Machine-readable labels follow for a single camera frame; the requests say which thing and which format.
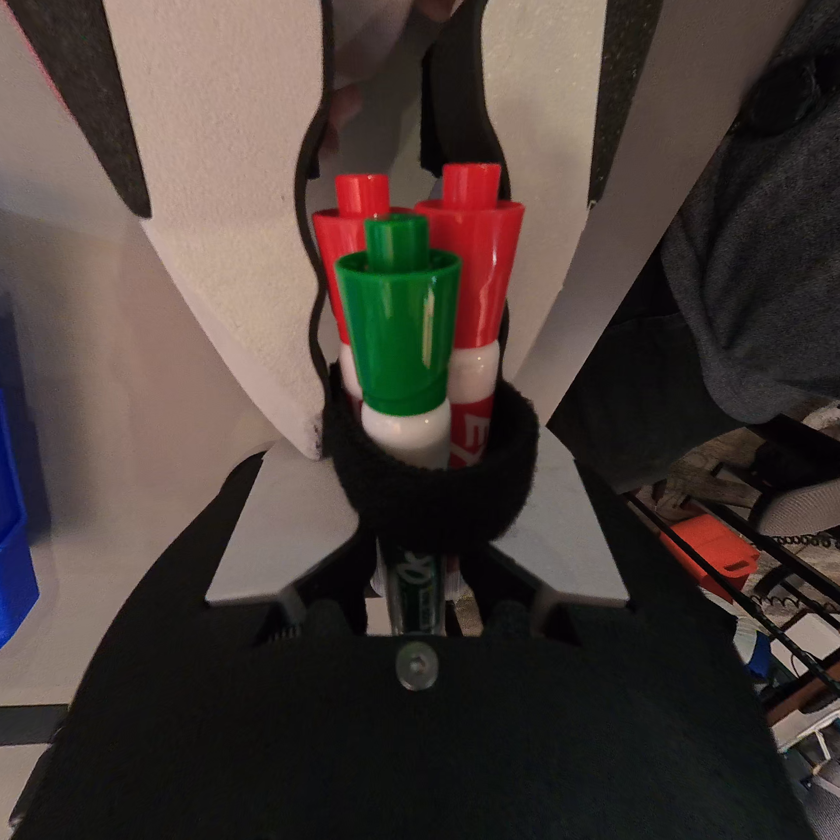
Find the black round button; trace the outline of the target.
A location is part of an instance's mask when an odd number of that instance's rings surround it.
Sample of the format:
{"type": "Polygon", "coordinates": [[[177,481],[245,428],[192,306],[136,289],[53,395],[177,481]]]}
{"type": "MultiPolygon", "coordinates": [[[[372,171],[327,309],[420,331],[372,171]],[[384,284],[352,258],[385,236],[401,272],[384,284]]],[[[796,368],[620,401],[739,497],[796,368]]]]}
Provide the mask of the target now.
{"type": "Polygon", "coordinates": [[[755,83],[738,116],[737,131],[765,138],[780,135],[804,120],[822,94],[816,58],[788,59],[755,83]]]}

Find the green dry erase marker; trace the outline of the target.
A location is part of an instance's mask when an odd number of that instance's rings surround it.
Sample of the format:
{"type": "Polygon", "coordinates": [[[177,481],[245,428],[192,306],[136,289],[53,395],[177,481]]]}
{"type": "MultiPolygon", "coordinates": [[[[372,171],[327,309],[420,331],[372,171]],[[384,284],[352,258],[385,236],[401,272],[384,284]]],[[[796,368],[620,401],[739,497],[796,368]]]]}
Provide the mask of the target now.
{"type": "Polygon", "coordinates": [[[335,264],[363,394],[361,425],[373,455],[365,481],[385,503],[380,528],[388,613],[395,635],[445,631],[446,558],[430,501],[448,467],[448,365],[455,339],[460,258],[429,244],[425,216],[364,222],[365,250],[335,264]]]}

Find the red dry erase marker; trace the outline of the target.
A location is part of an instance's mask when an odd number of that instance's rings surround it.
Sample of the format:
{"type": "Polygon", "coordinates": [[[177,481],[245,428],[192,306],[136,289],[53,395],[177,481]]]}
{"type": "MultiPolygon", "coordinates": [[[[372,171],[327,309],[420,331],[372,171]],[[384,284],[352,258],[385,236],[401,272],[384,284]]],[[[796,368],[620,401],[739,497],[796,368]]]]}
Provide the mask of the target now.
{"type": "Polygon", "coordinates": [[[415,205],[427,219],[431,247],[461,260],[448,365],[451,469],[476,466],[490,438],[501,321],[526,211],[500,199],[500,183],[499,164],[445,164],[441,197],[415,205]]]}
{"type": "Polygon", "coordinates": [[[314,233],[328,280],[329,302],[339,332],[339,366],[343,391],[355,422],[361,424],[363,394],[350,347],[335,264],[365,250],[364,221],[391,212],[387,175],[347,174],[334,180],[338,205],[312,215],[314,233]]]}

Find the person's right hand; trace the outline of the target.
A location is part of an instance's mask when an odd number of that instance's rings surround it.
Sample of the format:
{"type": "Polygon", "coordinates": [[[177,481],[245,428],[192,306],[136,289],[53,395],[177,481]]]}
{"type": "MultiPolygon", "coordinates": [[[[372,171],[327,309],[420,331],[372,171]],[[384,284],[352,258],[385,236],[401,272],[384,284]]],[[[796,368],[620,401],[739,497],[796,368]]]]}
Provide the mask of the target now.
{"type": "Polygon", "coordinates": [[[339,148],[341,130],[360,112],[361,83],[391,54],[413,12],[449,20],[461,1],[332,1],[333,77],[321,151],[339,148]]]}

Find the grey sweater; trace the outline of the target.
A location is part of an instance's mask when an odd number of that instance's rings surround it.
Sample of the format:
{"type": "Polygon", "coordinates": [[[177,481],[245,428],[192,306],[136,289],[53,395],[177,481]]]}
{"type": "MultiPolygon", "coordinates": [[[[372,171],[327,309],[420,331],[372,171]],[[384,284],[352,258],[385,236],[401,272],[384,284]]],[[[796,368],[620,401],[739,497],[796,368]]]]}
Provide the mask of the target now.
{"type": "Polygon", "coordinates": [[[708,392],[745,424],[838,399],[838,50],[839,3],[806,3],[762,76],[814,56],[821,100],[765,138],[737,131],[750,90],[661,244],[708,392]]]}

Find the grey shoe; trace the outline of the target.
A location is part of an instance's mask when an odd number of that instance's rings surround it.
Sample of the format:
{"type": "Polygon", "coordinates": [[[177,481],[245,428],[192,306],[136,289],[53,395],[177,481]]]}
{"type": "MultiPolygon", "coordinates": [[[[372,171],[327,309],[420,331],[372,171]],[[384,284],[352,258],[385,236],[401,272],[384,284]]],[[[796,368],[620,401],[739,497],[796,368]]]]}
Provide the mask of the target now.
{"type": "Polygon", "coordinates": [[[771,537],[817,534],[839,526],[839,479],[765,494],[752,511],[759,533],[771,537]]]}

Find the blue plastic bin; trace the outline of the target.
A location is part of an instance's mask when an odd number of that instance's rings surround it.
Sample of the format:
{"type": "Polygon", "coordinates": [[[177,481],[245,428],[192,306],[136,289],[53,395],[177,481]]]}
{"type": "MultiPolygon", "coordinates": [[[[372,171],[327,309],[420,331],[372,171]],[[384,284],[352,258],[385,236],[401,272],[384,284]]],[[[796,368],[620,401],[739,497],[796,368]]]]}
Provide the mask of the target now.
{"type": "Polygon", "coordinates": [[[29,501],[38,455],[25,395],[14,315],[2,294],[1,315],[1,645],[39,599],[29,546],[29,501]]]}

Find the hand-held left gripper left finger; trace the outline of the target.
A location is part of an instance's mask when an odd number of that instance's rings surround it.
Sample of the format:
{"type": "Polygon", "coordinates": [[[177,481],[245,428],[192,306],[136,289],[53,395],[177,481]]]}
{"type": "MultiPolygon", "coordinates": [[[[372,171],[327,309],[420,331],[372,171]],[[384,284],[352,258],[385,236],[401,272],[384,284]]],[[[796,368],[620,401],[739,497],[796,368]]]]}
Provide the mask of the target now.
{"type": "Polygon", "coordinates": [[[266,453],[206,602],[268,606],[266,634],[294,636],[310,606],[332,601],[351,632],[364,636],[374,569],[375,537],[351,506],[333,460],[266,453]]]}

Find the orange plastic box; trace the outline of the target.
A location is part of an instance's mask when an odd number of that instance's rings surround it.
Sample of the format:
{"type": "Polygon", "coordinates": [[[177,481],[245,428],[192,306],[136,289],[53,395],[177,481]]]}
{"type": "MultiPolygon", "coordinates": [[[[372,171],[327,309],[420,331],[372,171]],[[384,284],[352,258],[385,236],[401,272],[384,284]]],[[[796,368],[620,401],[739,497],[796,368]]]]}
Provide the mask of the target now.
{"type": "MultiPolygon", "coordinates": [[[[672,529],[739,592],[758,569],[760,550],[709,513],[674,523],[672,529]]],[[[732,603],[731,596],[667,534],[660,532],[658,538],[699,587],[732,603]]]]}

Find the black tape strip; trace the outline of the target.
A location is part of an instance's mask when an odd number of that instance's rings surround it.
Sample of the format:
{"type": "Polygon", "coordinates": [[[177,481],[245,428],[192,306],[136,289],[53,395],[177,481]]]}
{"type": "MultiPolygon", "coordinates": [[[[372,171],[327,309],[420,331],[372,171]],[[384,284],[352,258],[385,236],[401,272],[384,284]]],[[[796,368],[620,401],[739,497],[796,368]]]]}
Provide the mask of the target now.
{"type": "Polygon", "coordinates": [[[69,706],[1,706],[1,747],[50,744],[67,717],[69,706]]]}

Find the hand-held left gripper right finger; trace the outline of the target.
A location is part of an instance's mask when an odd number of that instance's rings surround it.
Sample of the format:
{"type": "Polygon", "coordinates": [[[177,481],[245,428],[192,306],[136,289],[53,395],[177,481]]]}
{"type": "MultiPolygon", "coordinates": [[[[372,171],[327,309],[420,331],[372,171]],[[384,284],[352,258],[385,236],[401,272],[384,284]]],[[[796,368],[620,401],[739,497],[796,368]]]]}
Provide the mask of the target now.
{"type": "Polygon", "coordinates": [[[574,457],[548,428],[539,430],[528,498],[498,537],[461,555],[483,630],[499,606],[543,636],[557,610],[622,610],[631,601],[574,457]]]}

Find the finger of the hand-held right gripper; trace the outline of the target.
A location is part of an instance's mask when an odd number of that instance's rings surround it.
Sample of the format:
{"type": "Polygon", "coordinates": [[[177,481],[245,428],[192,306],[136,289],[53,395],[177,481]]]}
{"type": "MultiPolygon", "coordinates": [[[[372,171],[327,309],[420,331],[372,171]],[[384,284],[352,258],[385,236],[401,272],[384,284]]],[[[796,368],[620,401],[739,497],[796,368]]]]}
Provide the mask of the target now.
{"type": "Polygon", "coordinates": [[[589,215],[606,2],[460,2],[422,64],[421,166],[499,163],[525,206],[507,293],[504,374],[559,401],[539,372],[547,325],[589,215]]]}
{"type": "Polygon", "coordinates": [[[161,263],[277,432],[320,457],[319,301],[301,150],[323,97],[321,2],[109,1],[161,263]]]}

